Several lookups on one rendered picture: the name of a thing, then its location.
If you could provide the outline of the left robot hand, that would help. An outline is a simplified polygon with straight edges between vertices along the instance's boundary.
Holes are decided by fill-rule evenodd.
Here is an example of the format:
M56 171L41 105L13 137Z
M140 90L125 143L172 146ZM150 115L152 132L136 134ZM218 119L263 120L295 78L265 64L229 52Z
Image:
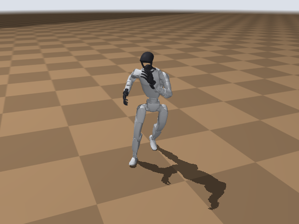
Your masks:
M154 78L153 78L152 72L150 70L146 70L146 69L144 69L144 71L142 71L142 72L145 73L145 74L141 73L145 77L144 76L141 76L141 77L143 77L144 79L147 80L147 82L149 83L149 85L152 89L155 89L154 85L156 84L156 82L155 82L155 80L153 80Z

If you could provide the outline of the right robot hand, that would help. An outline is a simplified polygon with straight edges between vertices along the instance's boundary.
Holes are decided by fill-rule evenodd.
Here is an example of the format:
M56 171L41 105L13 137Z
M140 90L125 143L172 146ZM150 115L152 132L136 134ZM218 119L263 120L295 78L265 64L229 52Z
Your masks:
M125 91L123 92L123 103L124 105L128 105L127 103L127 99L126 99L126 96L128 96L128 89L126 88ZM127 101L126 101L127 100Z

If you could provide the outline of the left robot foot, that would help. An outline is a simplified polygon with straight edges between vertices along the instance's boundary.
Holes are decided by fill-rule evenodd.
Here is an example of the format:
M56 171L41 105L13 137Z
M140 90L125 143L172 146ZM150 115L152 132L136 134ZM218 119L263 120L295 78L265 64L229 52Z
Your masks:
M149 140L150 140L150 146L152 148L152 150L157 150L157 144L156 144L156 141L153 139L151 139L152 135L149 136Z

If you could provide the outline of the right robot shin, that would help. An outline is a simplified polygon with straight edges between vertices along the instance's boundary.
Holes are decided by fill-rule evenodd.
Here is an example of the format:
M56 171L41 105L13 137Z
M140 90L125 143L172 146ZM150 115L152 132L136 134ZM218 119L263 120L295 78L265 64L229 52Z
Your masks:
M139 146L140 146L140 141L137 141L136 138L133 138L133 141L132 141L132 150L133 150L133 157L137 157L137 151L139 149Z

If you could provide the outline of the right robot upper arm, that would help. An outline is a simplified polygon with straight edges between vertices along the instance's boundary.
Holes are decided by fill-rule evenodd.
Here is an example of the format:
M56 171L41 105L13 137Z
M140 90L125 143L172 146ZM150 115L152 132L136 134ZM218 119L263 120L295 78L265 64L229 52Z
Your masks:
M139 69L134 69L134 71L131 73L130 80L132 82L134 82L136 78L139 78L139 72L140 72Z

